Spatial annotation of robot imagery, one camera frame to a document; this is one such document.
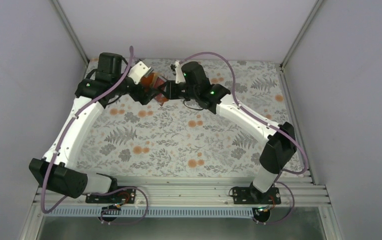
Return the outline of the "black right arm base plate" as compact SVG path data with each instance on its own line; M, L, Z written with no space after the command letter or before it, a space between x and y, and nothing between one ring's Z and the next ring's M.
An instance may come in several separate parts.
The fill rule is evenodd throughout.
M260 192L251 187L232 187L228 195L235 205L278 205L282 203L277 187L270 187L267 192Z

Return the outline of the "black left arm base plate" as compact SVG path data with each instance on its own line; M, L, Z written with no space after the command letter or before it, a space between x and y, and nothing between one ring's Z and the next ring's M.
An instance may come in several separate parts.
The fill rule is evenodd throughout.
M135 196L137 194L137 188L133 186L118 187L108 193L95 193L89 194L85 198L87 204L133 204L135 202Z

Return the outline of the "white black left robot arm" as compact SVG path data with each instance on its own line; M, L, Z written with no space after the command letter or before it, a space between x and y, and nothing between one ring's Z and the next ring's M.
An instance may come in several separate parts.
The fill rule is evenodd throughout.
M76 166L88 133L111 99L129 94L142 103L149 101L140 81L152 68L142 61L133 61L123 68L125 62L119 54L103 52L97 68L79 83L69 116L56 140L41 159L33 158L29 164L40 187L71 198L112 190L113 177L80 172Z

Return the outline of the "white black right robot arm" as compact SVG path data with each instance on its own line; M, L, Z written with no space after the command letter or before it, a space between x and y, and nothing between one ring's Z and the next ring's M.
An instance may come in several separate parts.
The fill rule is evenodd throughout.
M170 68L175 80L164 84L167 99L194 100L201 109L235 123L264 146L259 158L261 167L250 189L266 193L297 151L294 127L288 122L280 124L263 117L240 103L228 88L210 83L196 61L176 61Z

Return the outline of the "brown leather card holder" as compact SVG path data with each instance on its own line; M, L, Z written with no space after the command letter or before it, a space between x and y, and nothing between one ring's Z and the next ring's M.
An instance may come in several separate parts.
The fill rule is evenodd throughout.
M166 81L167 79L163 74L159 72L153 72L148 76L142 77L140 83L145 92L150 92L152 90L159 90L159 86L164 84ZM161 93L156 95L153 99L158 102L160 106L163 106L164 103L168 101L168 99Z

